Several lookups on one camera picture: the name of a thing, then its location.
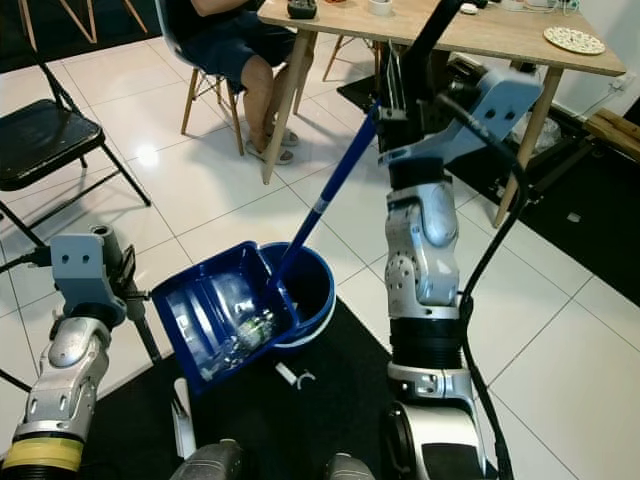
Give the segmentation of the clear plastic bottle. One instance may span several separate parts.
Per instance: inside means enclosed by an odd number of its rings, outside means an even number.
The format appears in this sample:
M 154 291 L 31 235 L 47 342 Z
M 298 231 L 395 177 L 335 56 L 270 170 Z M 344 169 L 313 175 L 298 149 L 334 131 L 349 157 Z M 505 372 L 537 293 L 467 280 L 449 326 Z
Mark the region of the clear plastic bottle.
M 275 314 L 270 310 L 260 312 L 234 326 L 223 323 L 229 335 L 215 335 L 212 339 L 210 364 L 202 367 L 201 374 L 207 380 L 234 370 L 248 360 L 257 349 L 273 337 Z

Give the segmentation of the round woven coaster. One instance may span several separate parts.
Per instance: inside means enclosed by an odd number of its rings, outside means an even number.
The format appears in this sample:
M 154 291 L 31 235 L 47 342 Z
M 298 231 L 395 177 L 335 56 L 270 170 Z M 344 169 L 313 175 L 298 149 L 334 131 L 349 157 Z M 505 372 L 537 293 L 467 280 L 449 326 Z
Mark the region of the round woven coaster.
M 558 49 L 579 55 L 602 55 L 607 50 L 603 40 L 581 29 L 563 26 L 548 27 L 543 31 L 543 38 Z

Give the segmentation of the grey robot leg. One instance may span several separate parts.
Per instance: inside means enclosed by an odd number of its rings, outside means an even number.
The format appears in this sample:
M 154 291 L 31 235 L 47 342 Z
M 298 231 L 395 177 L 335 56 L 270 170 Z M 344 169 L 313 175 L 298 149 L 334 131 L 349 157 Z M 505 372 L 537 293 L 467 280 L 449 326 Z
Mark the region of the grey robot leg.
M 237 480 L 243 466 L 243 449 L 233 439 L 202 445 L 180 463 L 168 480 Z
M 347 453 L 334 454 L 326 463 L 323 480 L 376 480 L 371 468 Z

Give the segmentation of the black folding chair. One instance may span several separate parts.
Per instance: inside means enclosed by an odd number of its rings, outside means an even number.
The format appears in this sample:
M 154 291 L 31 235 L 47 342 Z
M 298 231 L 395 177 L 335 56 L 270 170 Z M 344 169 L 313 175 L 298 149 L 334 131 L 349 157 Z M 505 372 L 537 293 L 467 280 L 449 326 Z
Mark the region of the black folding chair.
M 0 119 L 0 191 L 15 192 L 32 186 L 37 180 L 70 165 L 74 159 L 78 159 L 82 166 L 87 166 L 84 156 L 100 148 L 115 165 L 115 172 L 84 188 L 63 205 L 46 212 L 35 220 L 35 225 L 44 223 L 116 175 L 128 180 L 143 204 L 150 207 L 150 197 L 143 192 L 140 183 L 134 180 L 122 161 L 106 146 L 108 138 L 101 125 L 82 113 L 44 60 L 38 59 L 35 54 L 29 55 L 29 59 L 45 74 L 52 96 L 51 99 L 31 102 Z

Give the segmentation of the grey left robot leg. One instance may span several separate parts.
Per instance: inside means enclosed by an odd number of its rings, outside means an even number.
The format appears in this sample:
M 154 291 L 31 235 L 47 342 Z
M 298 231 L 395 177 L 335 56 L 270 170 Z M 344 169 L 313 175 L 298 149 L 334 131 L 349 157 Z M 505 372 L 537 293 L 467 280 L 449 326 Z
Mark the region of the grey left robot leg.
M 202 445 L 180 463 L 168 480 L 237 480 L 243 466 L 243 449 L 233 439 Z

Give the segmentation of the long white plastic piece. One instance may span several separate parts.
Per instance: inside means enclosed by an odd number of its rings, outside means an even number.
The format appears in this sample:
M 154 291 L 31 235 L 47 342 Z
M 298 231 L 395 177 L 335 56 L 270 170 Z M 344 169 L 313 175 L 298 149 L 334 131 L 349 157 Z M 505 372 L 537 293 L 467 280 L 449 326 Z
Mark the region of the long white plastic piece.
M 195 429 L 191 411 L 189 411 L 189 389 L 187 380 L 178 378 L 173 383 L 174 394 L 172 397 L 172 420 L 175 433 L 175 449 L 183 460 L 192 456 L 197 451 Z

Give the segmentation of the small black table object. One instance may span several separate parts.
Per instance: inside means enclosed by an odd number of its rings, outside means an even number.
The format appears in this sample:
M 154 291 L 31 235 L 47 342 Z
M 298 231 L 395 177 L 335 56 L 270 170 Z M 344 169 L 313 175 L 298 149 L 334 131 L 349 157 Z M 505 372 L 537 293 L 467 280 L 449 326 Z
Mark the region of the small black table object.
M 316 0 L 287 0 L 285 9 L 293 20 L 312 20 L 317 14 Z

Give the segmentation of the light wooden table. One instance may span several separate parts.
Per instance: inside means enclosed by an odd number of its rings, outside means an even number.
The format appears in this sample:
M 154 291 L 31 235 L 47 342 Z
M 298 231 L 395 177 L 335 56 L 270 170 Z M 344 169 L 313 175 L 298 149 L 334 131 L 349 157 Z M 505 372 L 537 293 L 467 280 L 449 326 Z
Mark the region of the light wooden table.
M 287 0 L 266 0 L 259 10 L 262 22 L 297 28 L 297 44 L 291 58 L 300 60 L 315 44 L 317 33 L 332 33 L 393 44 L 412 44 L 436 6 L 444 0 L 392 0 L 389 15 L 369 12 L 369 0 L 344 0 L 343 3 L 325 3 L 317 0 L 314 19 L 291 19 L 287 13 Z M 547 67 L 547 77 L 541 82 L 543 91 L 532 105 L 525 138 L 518 147 L 521 165 L 530 163 L 535 134 L 547 119 L 564 70 L 580 70 L 596 76 L 617 77 L 626 73 L 625 64 L 611 50 L 600 55 L 579 55 L 545 41 L 543 31 L 563 26 L 581 29 L 594 35 L 594 28 L 579 13 L 540 14 L 509 12 L 490 6 L 476 15 L 454 17 L 436 47 L 440 50 L 470 52 L 470 54 L 503 58 L 513 64 L 527 63 Z

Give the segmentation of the seated person in blue shorts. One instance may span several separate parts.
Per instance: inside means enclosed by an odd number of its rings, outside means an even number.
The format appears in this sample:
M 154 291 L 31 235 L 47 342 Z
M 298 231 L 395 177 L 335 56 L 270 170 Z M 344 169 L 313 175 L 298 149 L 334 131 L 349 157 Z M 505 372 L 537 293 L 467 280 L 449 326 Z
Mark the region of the seated person in blue shorts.
M 291 29 L 262 23 L 253 0 L 161 0 L 165 26 L 184 58 L 207 73 L 225 78 L 243 99 L 250 127 L 248 151 L 262 159 L 274 137 L 285 76 L 311 67 L 314 49 L 291 59 L 297 35 Z

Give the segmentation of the small white plastic object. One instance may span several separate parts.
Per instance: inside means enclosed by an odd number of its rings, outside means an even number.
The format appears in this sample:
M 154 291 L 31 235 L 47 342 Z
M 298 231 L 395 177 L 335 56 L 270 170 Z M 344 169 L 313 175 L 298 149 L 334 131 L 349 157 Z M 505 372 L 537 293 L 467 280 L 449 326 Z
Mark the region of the small white plastic object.
M 291 369 L 288 365 L 285 364 L 276 364 L 275 370 L 282 375 L 282 378 L 287 381 L 291 387 L 297 390 L 302 390 L 305 388 L 306 381 L 315 381 L 315 375 L 311 374 L 310 371 L 303 370 L 301 372 L 296 372 Z

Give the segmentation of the black floor mat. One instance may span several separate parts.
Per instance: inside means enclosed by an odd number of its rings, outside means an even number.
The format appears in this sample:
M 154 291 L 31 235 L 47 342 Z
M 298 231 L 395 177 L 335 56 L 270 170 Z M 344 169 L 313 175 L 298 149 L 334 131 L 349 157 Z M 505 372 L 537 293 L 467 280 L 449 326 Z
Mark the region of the black floor mat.
M 442 306 L 393 298 L 387 346 L 347 306 L 294 355 L 265 355 L 201 396 L 189 390 L 197 449 L 233 439 L 237 480 L 319 480 L 347 453 L 376 480 L 483 480 L 488 463 L 476 403 L 488 402 L 468 347 L 471 298 Z M 291 387 L 285 364 L 315 381 Z M 79 480 L 169 479 L 184 460 L 172 420 L 174 349 L 97 403 Z
M 503 246 L 543 239 L 640 305 L 640 163 L 554 110 L 561 146 L 531 160 L 532 192 Z

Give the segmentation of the grey right robot leg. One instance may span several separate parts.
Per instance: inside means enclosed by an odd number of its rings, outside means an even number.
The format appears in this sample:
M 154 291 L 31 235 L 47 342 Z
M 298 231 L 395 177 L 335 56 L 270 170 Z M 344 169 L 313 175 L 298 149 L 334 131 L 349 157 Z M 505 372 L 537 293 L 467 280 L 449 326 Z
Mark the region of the grey right robot leg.
M 326 463 L 323 480 L 376 480 L 371 468 L 347 453 L 334 454 Z

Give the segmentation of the brown wooden board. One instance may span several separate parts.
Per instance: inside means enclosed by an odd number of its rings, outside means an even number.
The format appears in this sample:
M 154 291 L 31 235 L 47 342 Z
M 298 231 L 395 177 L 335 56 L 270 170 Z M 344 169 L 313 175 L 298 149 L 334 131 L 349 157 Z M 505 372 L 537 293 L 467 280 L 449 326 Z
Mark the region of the brown wooden board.
M 640 164 L 640 125 L 630 122 L 607 108 L 596 110 L 584 122 L 591 136 Z

